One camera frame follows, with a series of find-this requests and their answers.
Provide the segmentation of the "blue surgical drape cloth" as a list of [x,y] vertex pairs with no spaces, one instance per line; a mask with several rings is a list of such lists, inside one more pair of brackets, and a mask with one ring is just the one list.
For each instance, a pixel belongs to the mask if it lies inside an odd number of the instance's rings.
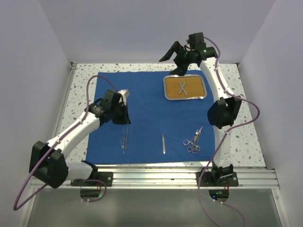
[[[95,98],[112,88],[128,89],[129,125],[103,124],[89,135],[86,160],[93,164],[135,164],[207,161],[215,151],[214,130],[207,111],[214,99],[209,86],[204,99],[170,101],[164,95],[165,71],[100,73]],[[120,138],[128,127],[127,150]],[[185,139],[200,135],[197,154],[189,153]],[[162,149],[162,133],[166,154]]]

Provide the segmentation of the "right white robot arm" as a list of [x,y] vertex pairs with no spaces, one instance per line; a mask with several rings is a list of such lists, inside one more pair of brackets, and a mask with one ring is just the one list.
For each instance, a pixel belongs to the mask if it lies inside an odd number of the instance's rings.
[[196,64],[204,73],[211,89],[214,103],[207,111],[209,123],[213,126],[216,150],[212,158],[212,168],[205,171],[201,179],[221,186],[233,178],[231,159],[231,134],[227,126],[233,126],[238,116],[241,100],[229,88],[219,67],[219,48],[213,44],[207,46],[207,38],[202,32],[190,34],[187,44],[181,45],[175,41],[160,61],[169,60],[176,54],[176,68],[170,72],[176,77],[184,77],[190,64]]

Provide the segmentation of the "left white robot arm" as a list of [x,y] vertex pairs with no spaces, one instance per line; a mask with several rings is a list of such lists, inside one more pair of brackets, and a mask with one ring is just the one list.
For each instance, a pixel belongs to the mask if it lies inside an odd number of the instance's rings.
[[32,147],[29,173],[52,188],[68,180],[82,180],[92,186],[100,181],[97,167],[87,161],[67,163],[70,152],[90,133],[112,121],[130,124],[127,89],[107,90],[104,97],[89,104],[81,116],[58,136],[46,143],[38,141]]

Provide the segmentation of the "steel tray with orange mat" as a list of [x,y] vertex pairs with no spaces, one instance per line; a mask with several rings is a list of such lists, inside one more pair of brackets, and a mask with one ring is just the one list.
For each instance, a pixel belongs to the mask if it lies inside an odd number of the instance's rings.
[[204,99],[207,96],[204,79],[198,74],[165,76],[163,85],[165,97],[170,101]]

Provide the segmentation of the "steel tweezers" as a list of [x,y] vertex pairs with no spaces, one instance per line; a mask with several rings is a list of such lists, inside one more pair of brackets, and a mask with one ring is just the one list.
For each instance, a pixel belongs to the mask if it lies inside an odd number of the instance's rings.
[[123,129],[123,136],[120,138],[121,148],[123,154],[125,153],[125,145],[126,145],[126,138],[125,138],[125,129]]
[[128,127],[124,129],[124,149],[127,150],[127,141],[128,141]]

